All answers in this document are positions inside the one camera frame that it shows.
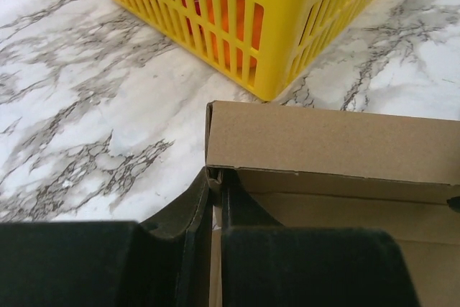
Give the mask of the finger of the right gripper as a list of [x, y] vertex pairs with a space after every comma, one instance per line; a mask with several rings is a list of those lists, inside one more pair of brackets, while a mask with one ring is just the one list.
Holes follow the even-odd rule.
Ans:
[[460, 212], [460, 196], [451, 197], [446, 202], [452, 211]]

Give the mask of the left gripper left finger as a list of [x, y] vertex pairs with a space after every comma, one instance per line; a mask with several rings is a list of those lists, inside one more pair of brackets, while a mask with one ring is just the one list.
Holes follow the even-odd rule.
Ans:
[[143, 222], [1, 225], [3, 306], [207, 306], [206, 174]]

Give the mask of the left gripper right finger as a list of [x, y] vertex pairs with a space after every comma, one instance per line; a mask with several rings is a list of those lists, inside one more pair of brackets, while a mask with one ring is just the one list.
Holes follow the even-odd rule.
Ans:
[[403, 254], [386, 232], [288, 227], [230, 171], [221, 186], [224, 306], [418, 306]]

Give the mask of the brown cardboard box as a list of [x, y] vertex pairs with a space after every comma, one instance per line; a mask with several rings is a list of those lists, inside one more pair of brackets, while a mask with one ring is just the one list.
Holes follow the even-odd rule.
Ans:
[[385, 230], [422, 305], [459, 304], [457, 121], [214, 101], [205, 160], [285, 225]]

